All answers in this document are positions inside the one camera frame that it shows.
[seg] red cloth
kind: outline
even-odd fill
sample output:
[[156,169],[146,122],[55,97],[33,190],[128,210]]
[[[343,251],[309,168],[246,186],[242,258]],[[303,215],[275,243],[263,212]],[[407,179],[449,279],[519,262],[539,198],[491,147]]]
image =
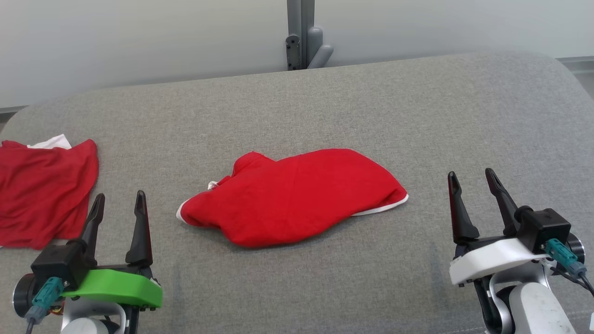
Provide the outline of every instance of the red cloth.
[[408,199],[382,166],[348,149],[274,161],[240,157],[233,174],[184,202],[178,218],[219,228],[233,243],[265,247],[298,242],[352,215],[391,209]]
[[0,147],[0,245],[41,249],[51,239],[79,236],[97,180],[97,146],[30,149]]

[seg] gray couch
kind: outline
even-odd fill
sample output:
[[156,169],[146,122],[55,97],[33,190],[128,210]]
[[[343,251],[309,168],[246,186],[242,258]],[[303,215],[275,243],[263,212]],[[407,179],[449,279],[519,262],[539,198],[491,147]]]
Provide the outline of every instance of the gray couch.
[[[164,305],[140,333],[482,333],[471,286],[452,286],[447,172],[483,236],[503,223],[484,169],[521,204],[553,207],[594,250],[594,102],[556,60],[474,53],[350,67],[97,90],[16,114],[1,140],[64,133],[99,147],[106,194],[100,264],[122,263],[135,194],[147,194]],[[285,247],[248,250],[176,220],[180,203],[255,150],[273,159],[348,147],[402,183],[410,200]],[[0,250],[2,333],[26,327],[10,305],[37,251]],[[594,298],[552,278],[579,333]],[[48,317],[34,333],[58,333]]]

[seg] cable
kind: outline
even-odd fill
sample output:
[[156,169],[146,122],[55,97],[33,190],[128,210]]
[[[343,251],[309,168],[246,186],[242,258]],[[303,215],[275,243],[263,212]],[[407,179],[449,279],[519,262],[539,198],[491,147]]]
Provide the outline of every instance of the cable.
[[592,284],[590,283],[590,281],[586,278],[586,273],[580,273],[579,276],[582,279],[582,281],[584,281],[584,284],[586,284],[587,289],[590,291],[590,293],[594,297],[594,286],[592,286]]
[[33,332],[33,326],[35,326],[35,324],[33,322],[30,322],[29,325],[27,325],[27,331],[25,332],[25,334],[31,334]]
[[572,277],[579,278],[581,273],[586,273],[586,266],[577,261],[577,255],[573,254],[571,249],[558,239],[550,239],[542,248],[555,261],[559,262]]
[[578,279],[575,279],[573,277],[571,277],[569,274],[564,273],[562,271],[560,271],[559,269],[555,268],[555,267],[549,267],[554,273],[563,276],[564,278],[574,282],[575,284],[579,284],[582,288],[588,290],[588,287],[586,286],[586,284],[580,282]]

